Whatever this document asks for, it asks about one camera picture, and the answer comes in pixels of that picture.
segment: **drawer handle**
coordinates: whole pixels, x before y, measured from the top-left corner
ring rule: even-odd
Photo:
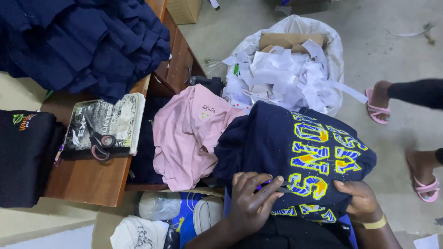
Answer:
[[[191,77],[191,68],[188,66],[188,77],[186,78],[185,82],[183,82],[183,84],[186,84],[186,82],[189,80],[189,77]]]

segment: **foot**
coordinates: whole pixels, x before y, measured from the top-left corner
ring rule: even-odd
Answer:
[[[435,158],[435,151],[413,151],[407,154],[408,162],[411,165],[412,173],[414,174],[417,181],[423,185],[429,185],[435,181],[435,177],[432,171],[441,167],[437,159]],[[427,193],[422,193],[421,196],[425,199],[429,199],[435,191],[430,191]]]
[[[375,107],[388,108],[389,107],[389,97],[388,88],[392,83],[387,81],[378,81],[374,85],[374,91],[372,92],[372,99],[369,103]],[[376,115],[378,119],[389,121],[389,114],[380,113]]]

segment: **leg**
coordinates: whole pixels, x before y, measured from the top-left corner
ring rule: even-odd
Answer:
[[[443,79],[424,79],[407,83],[379,81],[374,85],[371,105],[387,108],[391,98],[411,104],[443,110]],[[389,120],[389,115],[377,115],[382,120]]]
[[[412,172],[420,183],[429,185],[435,181],[432,171],[443,166],[443,148],[436,151],[414,151],[407,155]],[[429,199],[435,191],[423,193],[425,199]]]

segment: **pink t-shirt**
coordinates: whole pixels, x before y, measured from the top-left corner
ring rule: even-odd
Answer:
[[[214,147],[226,127],[245,115],[206,87],[187,87],[154,117],[154,169],[172,191],[189,190],[217,163]]]

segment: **black pants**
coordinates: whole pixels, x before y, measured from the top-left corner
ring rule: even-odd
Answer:
[[[388,88],[388,97],[443,110],[443,79],[424,79],[392,84]],[[435,157],[443,164],[443,148],[435,152]]]

